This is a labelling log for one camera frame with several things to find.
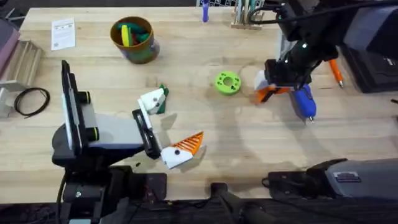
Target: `orange pen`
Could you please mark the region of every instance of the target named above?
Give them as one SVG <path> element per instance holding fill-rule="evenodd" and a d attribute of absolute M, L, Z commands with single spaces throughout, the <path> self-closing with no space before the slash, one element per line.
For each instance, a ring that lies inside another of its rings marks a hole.
<path fill-rule="evenodd" d="M 335 74 L 336 82 L 338 83 L 340 88 L 344 88 L 343 77 L 341 76 L 340 70 L 338 70 L 336 60 L 335 59 L 330 60 L 329 64 L 330 64 L 331 70 L 333 71 L 333 74 Z"/>

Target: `black knob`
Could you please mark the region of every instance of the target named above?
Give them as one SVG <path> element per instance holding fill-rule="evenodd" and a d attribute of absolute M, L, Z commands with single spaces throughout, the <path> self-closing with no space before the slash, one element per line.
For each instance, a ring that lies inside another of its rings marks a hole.
<path fill-rule="evenodd" d="M 88 92 L 88 91 L 79 91 L 77 93 L 77 97 L 81 104 L 90 104 L 91 103 L 91 96 L 90 96 L 90 92 Z"/>
<path fill-rule="evenodd" d="M 86 135 L 88 141 L 98 141 L 100 140 L 100 132 L 97 127 L 86 128 Z"/>

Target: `pink object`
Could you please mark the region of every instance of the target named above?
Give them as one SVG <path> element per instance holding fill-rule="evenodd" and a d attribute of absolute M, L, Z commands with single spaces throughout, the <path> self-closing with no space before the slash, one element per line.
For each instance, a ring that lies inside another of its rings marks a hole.
<path fill-rule="evenodd" d="M 0 77 L 7 59 L 12 54 L 19 38 L 19 32 L 7 22 L 0 21 Z"/>

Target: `green ring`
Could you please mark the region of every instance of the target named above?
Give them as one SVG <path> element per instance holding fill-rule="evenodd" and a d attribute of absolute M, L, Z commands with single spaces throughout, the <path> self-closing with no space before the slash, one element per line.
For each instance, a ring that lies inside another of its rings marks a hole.
<path fill-rule="evenodd" d="M 231 79 L 231 85 L 224 84 L 226 79 Z M 229 71 L 219 73 L 214 83 L 216 89 L 225 95 L 233 95 L 237 93 L 241 89 L 241 84 L 241 78 L 236 73 Z"/>

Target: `blue glue gun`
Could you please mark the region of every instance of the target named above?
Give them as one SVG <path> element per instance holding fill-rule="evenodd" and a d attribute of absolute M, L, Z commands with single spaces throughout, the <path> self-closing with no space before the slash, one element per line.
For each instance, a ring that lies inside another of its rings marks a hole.
<path fill-rule="evenodd" d="M 301 116 L 313 122 L 317 115 L 317 105 L 313 100 L 310 86 L 304 85 L 301 90 L 293 91 L 292 94 Z"/>

